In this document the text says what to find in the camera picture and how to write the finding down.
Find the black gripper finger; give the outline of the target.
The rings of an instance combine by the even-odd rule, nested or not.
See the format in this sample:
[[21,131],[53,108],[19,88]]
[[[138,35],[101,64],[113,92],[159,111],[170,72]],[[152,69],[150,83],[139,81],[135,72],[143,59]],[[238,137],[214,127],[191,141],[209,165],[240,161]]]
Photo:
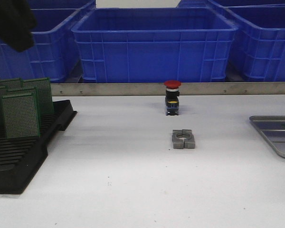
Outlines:
[[26,0],[0,0],[0,39],[17,52],[35,45],[37,20]]

